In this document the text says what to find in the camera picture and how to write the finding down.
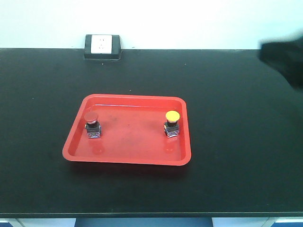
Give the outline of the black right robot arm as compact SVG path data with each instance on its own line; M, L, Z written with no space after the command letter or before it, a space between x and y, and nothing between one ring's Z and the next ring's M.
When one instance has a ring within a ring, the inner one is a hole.
M303 90L303 36L291 40L262 42L258 59L279 72L289 85Z

